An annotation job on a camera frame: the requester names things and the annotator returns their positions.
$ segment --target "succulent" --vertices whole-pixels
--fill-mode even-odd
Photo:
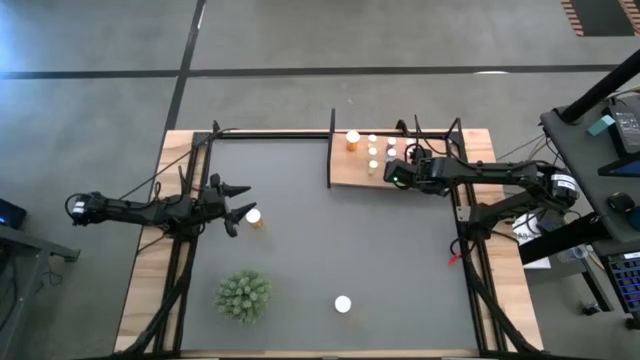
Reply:
[[[243,324],[254,324],[264,313],[271,296],[271,283],[260,273],[243,270],[220,282],[216,310]]]

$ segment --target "concrete floor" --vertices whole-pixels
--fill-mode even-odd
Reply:
[[[195,0],[0,0],[0,71],[178,69]],[[192,69],[306,66],[610,64],[640,39],[578,38],[559,0],[209,0]],[[497,154],[539,133],[538,116],[602,73],[190,79],[176,128],[489,128]],[[27,231],[82,248],[64,283],[37,297],[24,359],[111,352],[139,227],[71,227],[73,192],[119,196],[154,168],[175,79],[0,80],[0,197]],[[524,153],[507,159],[518,160]],[[543,158],[550,154],[543,152]],[[133,199],[142,200],[149,188]],[[586,213],[588,204],[578,210]],[[545,348],[639,358],[620,306],[581,317],[581,278],[531,287]]]

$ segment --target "wooden platform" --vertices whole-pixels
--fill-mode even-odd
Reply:
[[[346,133],[347,130],[336,130],[337,133]],[[366,131],[394,131],[386,129],[363,129],[361,132]],[[165,138],[163,145],[163,151],[160,158],[159,169],[166,166],[172,160],[178,158],[180,155],[189,151],[191,146],[192,136],[194,132],[199,131],[169,131]],[[495,155],[493,153],[493,146],[491,144],[491,138],[489,131],[486,129],[468,129],[464,130],[465,148],[469,161],[482,160],[484,162],[494,162]],[[440,142],[433,142],[432,146],[442,146],[444,150],[444,144]],[[199,174],[204,168],[204,159],[197,160],[196,176],[195,179],[200,179]],[[186,169],[186,164],[189,158],[182,159],[178,164],[182,165]],[[167,196],[179,192],[179,180],[178,180],[178,168],[173,166],[167,170],[164,174],[158,177],[158,180],[162,181],[162,193],[161,196]],[[194,184],[194,187],[199,187],[200,184]],[[499,185],[476,185],[474,186],[476,192],[476,199],[478,202],[485,202],[488,204],[494,203],[504,198],[502,187]],[[499,225],[497,230],[503,232],[509,232],[509,228],[506,225]],[[144,246],[150,241],[153,241],[159,237],[160,233],[156,229],[145,228],[142,232],[139,246]],[[128,290],[127,299],[123,308],[122,319],[118,330],[118,335],[114,344],[114,351],[124,350],[127,346],[131,345],[136,337],[142,332],[145,326],[149,323],[156,310],[160,306],[162,291],[164,287],[165,277],[167,273],[167,267],[171,252],[171,241],[165,239],[158,244],[146,249],[143,253],[137,256],[132,278]],[[524,269],[522,262],[520,261],[520,255],[518,252],[518,246],[510,240],[501,238],[500,236],[493,236],[491,240],[487,241],[487,250],[489,254],[489,261],[491,264],[491,271],[495,283],[498,302],[502,309],[506,312],[507,316],[511,319],[516,328],[524,335],[524,337],[538,349],[542,349],[542,340],[538,329],[538,324],[535,318],[533,305],[531,303],[531,297],[529,295],[529,288],[525,279]],[[167,329],[165,347],[168,350],[173,342],[173,324],[175,323],[175,313],[177,305],[174,307],[172,315],[170,316],[169,327]],[[487,341],[490,349],[495,349],[495,339],[493,338],[493,330],[491,325],[491,319],[486,308],[483,308],[483,323],[485,326],[485,332],[487,335]],[[278,352],[275,353],[230,353],[230,352],[183,352],[182,356],[185,357],[318,357],[323,354],[315,352],[294,351],[294,352]],[[453,356],[453,355],[473,355],[473,354],[433,354],[421,353],[416,351],[366,351],[366,352],[351,352],[349,354],[343,354],[341,356],[364,356],[364,357],[419,357],[419,356]]]
[[[369,175],[369,160],[372,159],[368,153],[369,142],[367,137],[362,136],[357,149],[349,151],[347,150],[346,133],[334,133],[331,146],[331,184],[395,189],[395,185],[382,180],[387,156],[387,139],[389,139],[388,136],[377,137],[375,148],[378,150],[378,155],[373,160],[378,161],[378,169],[374,174]],[[409,138],[397,137],[395,139],[397,141],[394,147],[396,159],[404,160],[404,152]],[[429,146],[424,140],[420,140],[419,143],[424,149],[429,150]],[[442,140],[429,140],[429,145],[439,152],[445,152],[445,143]]]

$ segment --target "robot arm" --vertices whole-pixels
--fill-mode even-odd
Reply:
[[[251,210],[256,203],[229,210],[225,197],[234,197],[251,189],[249,186],[231,186],[220,181],[214,174],[209,186],[203,189],[200,200],[192,199],[182,179],[182,193],[149,203],[110,199],[99,192],[75,195],[73,210],[69,216],[73,225],[87,226],[106,220],[131,224],[156,226],[165,235],[195,235],[201,225],[211,220],[223,218],[229,236],[236,236],[234,225]]]
[[[573,177],[548,163],[468,164],[458,158],[431,157],[425,151],[418,154],[411,163],[399,159],[387,163],[384,181],[400,189],[413,188],[441,196],[460,184],[517,185],[525,189],[495,204],[481,203],[468,209],[463,216],[468,231],[475,236],[488,238],[500,220],[524,215],[537,208],[566,210],[579,197]]]

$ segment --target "desk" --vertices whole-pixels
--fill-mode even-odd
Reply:
[[[627,97],[622,101],[633,109],[640,106],[637,96]],[[628,296],[632,291],[627,290],[635,290],[630,285],[637,284],[637,280],[632,276],[632,280],[627,280],[627,272],[622,271],[635,271],[638,268],[627,260],[638,260],[640,263],[640,257],[636,254],[640,251],[640,232],[627,222],[625,216],[616,213],[607,204],[607,198],[616,192],[625,192],[637,202],[640,198],[638,178],[598,175],[600,167],[618,160],[619,157],[607,132],[597,136],[587,133],[587,129],[602,117],[607,106],[607,102],[598,103],[582,116],[581,121],[571,125],[564,123],[556,111],[542,114],[545,133],[556,145],[594,212],[523,245],[522,260],[527,263],[582,243],[591,244],[605,267],[623,310],[630,312],[635,319],[628,322],[627,326],[638,329],[640,304],[635,295]],[[596,298],[606,300],[598,286],[593,286],[597,284],[589,284]]]
[[[181,154],[187,152],[192,144],[194,131],[170,131],[167,133],[163,145],[162,154],[158,168],[164,167],[166,164],[176,159]],[[470,161],[482,160],[484,162],[495,161],[493,148],[489,132],[486,129],[469,129],[464,130],[465,147]],[[180,161],[183,167],[186,167],[188,157]],[[196,159],[196,176],[194,179],[200,179],[199,174],[202,173],[205,166],[204,156]],[[158,176],[158,180],[162,182],[162,193],[160,196],[167,196],[179,191],[178,185],[178,169],[174,166],[165,173]],[[198,188],[200,184],[194,183],[194,187]],[[478,202],[493,203],[504,197],[500,186],[479,185],[475,186],[476,198]],[[160,236],[159,230],[145,228],[141,233],[139,246],[157,239]],[[161,302],[162,293],[165,285],[168,262],[172,247],[172,240],[163,239],[154,246],[148,248],[139,256],[137,256],[132,271],[131,282],[127,299],[123,309],[123,315],[118,331],[114,350],[123,350],[133,343],[135,338],[148,324],[149,320],[155,314]],[[495,289],[498,302],[505,310],[514,325],[520,330],[525,338],[537,348],[542,348],[542,341],[538,330],[538,325],[533,312],[533,306],[529,296],[528,286],[524,276],[524,270],[520,261],[518,247],[509,240],[494,236],[487,242],[487,250],[489,261],[491,264],[492,275],[494,279]],[[172,310],[169,317],[169,326],[165,335],[165,347],[169,347],[174,338],[174,324],[178,304]],[[495,348],[495,339],[492,334],[492,322],[486,309],[482,309],[483,325],[486,329],[487,342],[489,348]],[[322,353],[309,351],[287,351],[283,352],[182,352],[182,356],[209,356],[209,357],[233,357],[233,356],[321,356]],[[376,350],[376,351],[355,351],[355,352],[332,352],[332,355],[338,356],[362,356],[362,357],[409,357],[409,356],[464,356],[474,355],[469,351],[449,351],[443,353],[433,353],[420,350]]]

